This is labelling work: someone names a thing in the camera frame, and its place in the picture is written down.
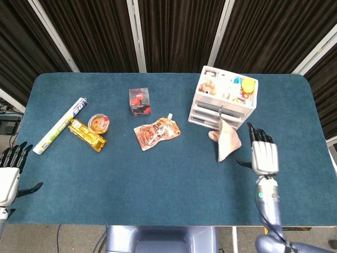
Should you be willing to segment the white partition post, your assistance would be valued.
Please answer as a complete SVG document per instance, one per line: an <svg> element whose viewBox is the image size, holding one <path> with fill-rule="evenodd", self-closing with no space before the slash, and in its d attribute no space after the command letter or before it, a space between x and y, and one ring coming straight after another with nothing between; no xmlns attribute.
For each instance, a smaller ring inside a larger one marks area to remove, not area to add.
<svg viewBox="0 0 337 253"><path fill-rule="evenodd" d="M313 50L292 71L304 76L337 43L337 24L318 42Z"/></svg>
<svg viewBox="0 0 337 253"><path fill-rule="evenodd" d="M146 59L138 0L126 0L132 30L135 54L140 73L146 73Z"/></svg>
<svg viewBox="0 0 337 253"><path fill-rule="evenodd" d="M235 0L225 0L207 66L214 66L215 64L234 4Z"/></svg>
<svg viewBox="0 0 337 253"><path fill-rule="evenodd" d="M23 106L20 102L6 93L3 89L0 88L0 97L4 99L6 102L17 108L20 112L25 113L26 107Z"/></svg>
<svg viewBox="0 0 337 253"><path fill-rule="evenodd" d="M62 38L60 37L58 31L53 25L52 21L48 17L48 14L45 12L43 6L39 0L27 0L33 11L35 12L38 19L41 21L42 25L46 29L47 33L51 37L52 41L60 51L62 57L70 67L72 72L80 72L77 64L75 63L73 57L71 56L69 50L64 44Z"/></svg>

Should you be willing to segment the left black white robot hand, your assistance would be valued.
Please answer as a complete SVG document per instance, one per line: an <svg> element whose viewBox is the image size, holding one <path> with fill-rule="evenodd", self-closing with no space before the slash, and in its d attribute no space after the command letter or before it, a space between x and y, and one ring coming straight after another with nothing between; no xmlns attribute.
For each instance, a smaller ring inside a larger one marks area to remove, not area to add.
<svg viewBox="0 0 337 253"><path fill-rule="evenodd" d="M32 188L19 190L19 181L27 156L33 145L23 142L0 153L0 208L10 206L16 198L37 192L43 185L39 182Z"/></svg>

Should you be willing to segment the white cling film roll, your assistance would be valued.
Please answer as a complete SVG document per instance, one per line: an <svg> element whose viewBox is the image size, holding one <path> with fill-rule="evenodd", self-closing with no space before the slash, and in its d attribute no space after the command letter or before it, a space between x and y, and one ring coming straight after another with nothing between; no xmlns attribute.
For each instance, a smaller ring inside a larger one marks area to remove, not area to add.
<svg viewBox="0 0 337 253"><path fill-rule="evenodd" d="M87 105L87 99L80 97L71 108L58 120L58 122L46 133L40 142L33 148L33 151L41 155L65 127L74 119L79 112Z"/></svg>

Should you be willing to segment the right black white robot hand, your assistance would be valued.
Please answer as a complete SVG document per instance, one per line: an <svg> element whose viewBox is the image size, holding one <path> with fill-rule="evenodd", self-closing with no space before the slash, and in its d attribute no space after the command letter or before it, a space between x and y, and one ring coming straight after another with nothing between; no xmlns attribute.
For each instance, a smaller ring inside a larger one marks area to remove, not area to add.
<svg viewBox="0 0 337 253"><path fill-rule="evenodd" d="M251 142L251 162L235 158L240 166L252 169L258 176L272 177L279 172L277 145L263 129L256 129L248 122Z"/></svg>

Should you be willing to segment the orange jelly cup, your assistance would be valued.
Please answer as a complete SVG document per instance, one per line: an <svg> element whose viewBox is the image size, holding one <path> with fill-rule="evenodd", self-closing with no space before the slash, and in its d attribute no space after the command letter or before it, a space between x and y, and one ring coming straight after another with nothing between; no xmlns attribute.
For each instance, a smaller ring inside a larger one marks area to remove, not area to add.
<svg viewBox="0 0 337 253"><path fill-rule="evenodd" d="M95 114L93 115L89 122L88 128L92 133L104 134L108 131L110 124L110 119L105 114Z"/></svg>

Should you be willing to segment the dark pleated curtain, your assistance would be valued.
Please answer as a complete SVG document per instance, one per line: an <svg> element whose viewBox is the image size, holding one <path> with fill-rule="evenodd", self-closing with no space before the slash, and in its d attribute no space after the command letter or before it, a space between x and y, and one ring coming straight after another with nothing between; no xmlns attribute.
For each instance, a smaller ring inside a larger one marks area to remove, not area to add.
<svg viewBox="0 0 337 253"><path fill-rule="evenodd" d="M214 66L291 73L337 24L337 0L235 0Z"/></svg>
<svg viewBox="0 0 337 253"><path fill-rule="evenodd" d="M199 73L207 65L225 0L138 0L146 69Z"/></svg>
<svg viewBox="0 0 337 253"><path fill-rule="evenodd" d="M326 139L337 136L337 43L304 75Z"/></svg>
<svg viewBox="0 0 337 253"><path fill-rule="evenodd" d="M26 105L40 74L70 70L28 1L0 0L0 88Z"/></svg>
<svg viewBox="0 0 337 253"><path fill-rule="evenodd" d="M39 0L80 72L138 72L126 0Z"/></svg>

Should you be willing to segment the wooden bead figure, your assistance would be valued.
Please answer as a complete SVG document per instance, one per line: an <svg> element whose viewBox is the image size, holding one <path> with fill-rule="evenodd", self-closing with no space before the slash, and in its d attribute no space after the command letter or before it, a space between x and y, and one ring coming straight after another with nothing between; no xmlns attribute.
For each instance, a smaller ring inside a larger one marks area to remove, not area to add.
<svg viewBox="0 0 337 253"><path fill-rule="evenodd" d="M205 94L216 95L215 84L212 81L206 81L199 87L199 91Z"/></svg>

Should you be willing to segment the orange spouted drink pouch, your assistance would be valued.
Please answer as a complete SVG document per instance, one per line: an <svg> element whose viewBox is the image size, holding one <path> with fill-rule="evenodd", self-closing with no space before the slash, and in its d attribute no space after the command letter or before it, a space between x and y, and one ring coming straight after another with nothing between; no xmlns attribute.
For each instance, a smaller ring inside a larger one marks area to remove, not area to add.
<svg viewBox="0 0 337 253"><path fill-rule="evenodd" d="M159 118L152 124L145 124L134 128L134 133L142 151L146 151L160 141L170 140L181 134L177 123L173 120L173 114Z"/></svg>

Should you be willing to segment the gold foil snack package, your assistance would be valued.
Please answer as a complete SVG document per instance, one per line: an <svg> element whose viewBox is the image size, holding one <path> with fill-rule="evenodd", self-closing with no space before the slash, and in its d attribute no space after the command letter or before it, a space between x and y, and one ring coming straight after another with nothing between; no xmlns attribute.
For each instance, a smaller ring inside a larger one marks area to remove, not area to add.
<svg viewBox="0 0 337 253"><path fill-rule="evenodd" d="M86 142L97 152L101 152L102 148L107 143L105 138L99 134L91 132L89 128L78 119L71 119L68 128L74 135Z"/></svg>

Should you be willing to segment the white plastic drawer organizer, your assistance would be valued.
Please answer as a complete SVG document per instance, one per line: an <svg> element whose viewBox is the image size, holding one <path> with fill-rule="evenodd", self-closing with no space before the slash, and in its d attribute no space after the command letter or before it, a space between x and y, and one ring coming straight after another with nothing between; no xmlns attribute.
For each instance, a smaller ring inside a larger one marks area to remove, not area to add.
<svg viewBox="0 0 337 253"><path fill-rule="evenodd" d="M251 94L244 93L241 84L233 83L235 77L254 79L254 92ZM199 91L200 85L206 81L214 82L216 95ZM218 130L219 108L224 105L222 118L237 130L256 109L258 88L259 81L255 78L205 65L197 83L188 121ZM234 98L247 98L247 100L244 104L240 104L233 102Z"/></svg>

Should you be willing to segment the blue felt table cover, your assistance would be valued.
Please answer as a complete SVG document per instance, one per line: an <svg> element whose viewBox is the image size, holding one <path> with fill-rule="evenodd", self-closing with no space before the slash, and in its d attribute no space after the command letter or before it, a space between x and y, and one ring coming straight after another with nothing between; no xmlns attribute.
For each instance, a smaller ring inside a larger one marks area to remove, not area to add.
<svg viewBox="0 0 337 253"><path fill-rule="evenodd" d="M286 226L337 226L337 176L308 81L295 74L254 74L257 107L248 118L279 151L280 209ZM223 162L208 128L189 123L199 75L194 73L44 73L33 84L17 142L37 144L80 97L77 118L111 119L95 151L65 129L47 150L30 152L11 223L87 225L257 226L249 130ZM151 114L133 116L129 89L148 88ZM142 151L134 128L173 114L181 134Z"/></svg>

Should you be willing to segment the clear box red toy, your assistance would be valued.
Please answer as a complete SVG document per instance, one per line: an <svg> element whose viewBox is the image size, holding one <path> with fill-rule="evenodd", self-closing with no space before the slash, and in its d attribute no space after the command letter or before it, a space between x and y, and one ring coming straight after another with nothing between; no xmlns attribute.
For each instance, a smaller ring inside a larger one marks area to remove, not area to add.
<svg viewBox="0 0 337 253"><path fill-rule="evenodd" d="M129 89L129 104L133 116L150 115L152 110L148 88Z"/></svg>

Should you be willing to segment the yellow ball toy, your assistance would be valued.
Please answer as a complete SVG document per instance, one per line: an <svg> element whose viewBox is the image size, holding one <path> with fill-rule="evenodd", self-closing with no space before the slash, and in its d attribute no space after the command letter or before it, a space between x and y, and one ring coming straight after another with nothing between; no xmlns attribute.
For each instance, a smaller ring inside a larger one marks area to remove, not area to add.
<svg viewBox="0 0 337 253"><path fill-rule="evenodd" d="M255 89L255 80L251 78L245 78L241 83L241 87L244 93L251 94Z"/></svg>

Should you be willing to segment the blue grey robot torso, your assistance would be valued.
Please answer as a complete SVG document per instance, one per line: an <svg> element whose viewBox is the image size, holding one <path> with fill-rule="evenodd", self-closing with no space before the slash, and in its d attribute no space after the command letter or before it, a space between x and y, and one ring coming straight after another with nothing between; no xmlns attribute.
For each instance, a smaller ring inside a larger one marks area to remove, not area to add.
<svg viewBox="0 0 337 253"><path fill-rule="evenodd" d="M212 226L108 226L105 253L219 253Z"/></svg>

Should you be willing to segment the white pink cloth rag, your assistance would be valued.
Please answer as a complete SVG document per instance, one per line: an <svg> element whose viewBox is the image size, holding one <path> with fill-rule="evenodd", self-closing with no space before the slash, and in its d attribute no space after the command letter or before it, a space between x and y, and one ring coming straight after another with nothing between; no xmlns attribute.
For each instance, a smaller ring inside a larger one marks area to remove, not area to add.
<svg viewBox="0 0 337 253"><path fill-rule="evenodd" d="M222 162L228 155L241 147L241 140L236 132L223 118L222 110L219 109L219 130L209 131L211 140L218 143L218 162Z"/></svg>

